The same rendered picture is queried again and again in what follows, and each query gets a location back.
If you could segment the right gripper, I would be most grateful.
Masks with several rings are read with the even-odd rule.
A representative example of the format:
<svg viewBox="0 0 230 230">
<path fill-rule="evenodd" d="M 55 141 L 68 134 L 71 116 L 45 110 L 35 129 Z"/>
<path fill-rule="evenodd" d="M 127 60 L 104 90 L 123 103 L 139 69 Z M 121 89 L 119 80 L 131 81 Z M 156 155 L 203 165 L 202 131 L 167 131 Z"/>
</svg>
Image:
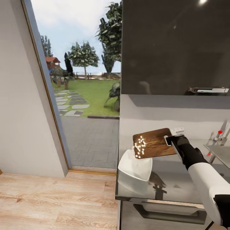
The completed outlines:
<svg viewBox="0 0 230 230">
<path fill-rule="evenodd" d="M 175 135 L 174 135 L 175 136 Z M 173 140 L 174 136 L 165 137 L 166 143 L 168 146 L 172 145 L 171 141 Z"/>
</svg>

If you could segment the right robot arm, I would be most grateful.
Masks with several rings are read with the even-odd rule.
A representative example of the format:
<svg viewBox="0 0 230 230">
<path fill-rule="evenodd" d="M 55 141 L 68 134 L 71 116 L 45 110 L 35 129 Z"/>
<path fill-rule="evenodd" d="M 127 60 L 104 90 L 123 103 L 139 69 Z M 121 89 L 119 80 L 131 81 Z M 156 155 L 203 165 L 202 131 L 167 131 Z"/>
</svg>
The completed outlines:
<svg viewBox="0 0 230 230">
<path fill-rule="evenodd" d="M 172 136 L 165 137 L 166 143 L 173 146 L 185 164 L 209 217 L 216 225 L 230 230 L 230 184 L 209 164 L 203 153 L 189 143 L 187 137 L 177 135 L 185 130 L 184 127 L 170 129 Z"/>
</svg>

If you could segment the cutting board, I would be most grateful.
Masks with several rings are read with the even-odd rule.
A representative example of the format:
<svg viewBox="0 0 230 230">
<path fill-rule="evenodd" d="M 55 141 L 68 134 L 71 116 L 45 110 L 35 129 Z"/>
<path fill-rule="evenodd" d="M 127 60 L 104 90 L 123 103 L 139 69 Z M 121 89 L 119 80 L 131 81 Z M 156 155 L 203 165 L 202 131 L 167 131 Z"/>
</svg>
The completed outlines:
<svg viewBox="0 0 230 230">
<path fill-rule="evenodd" d="M 133 142 L 136 158 L 144 159 L 177 154 L 172 145 L 167 145 L 165 135 L 172 136 L 169 128 L 134 134 Z"/>
</svg>

